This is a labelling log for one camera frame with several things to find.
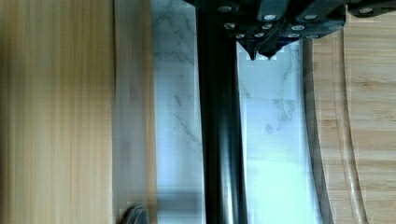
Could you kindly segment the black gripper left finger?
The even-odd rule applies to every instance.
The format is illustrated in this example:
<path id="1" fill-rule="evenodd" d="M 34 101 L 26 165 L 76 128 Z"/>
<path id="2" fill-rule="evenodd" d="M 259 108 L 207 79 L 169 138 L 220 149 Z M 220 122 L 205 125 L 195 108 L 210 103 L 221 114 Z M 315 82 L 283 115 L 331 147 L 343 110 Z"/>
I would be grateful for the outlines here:
<path id="1" fill-rule="evenodd" d="M 256 54 L 271 59 L 286 24 L 287 0 L 219 0 L 220 24 L 254 61 Z"/>

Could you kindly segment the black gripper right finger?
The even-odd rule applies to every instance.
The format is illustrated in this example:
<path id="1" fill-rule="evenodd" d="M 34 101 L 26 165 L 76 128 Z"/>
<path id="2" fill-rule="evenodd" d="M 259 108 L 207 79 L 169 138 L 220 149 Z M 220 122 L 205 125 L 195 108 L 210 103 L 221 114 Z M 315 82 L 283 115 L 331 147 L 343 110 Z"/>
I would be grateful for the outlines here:
<path id="1" fill-rule="evenodd" d="M 321 38 L 342 29 L 346 13 L 372 18 L 395 10 L 395 0 L 259 0 L 259 20 L 270 26 L 259 53 L 268 59 L 299 38 Z"/>

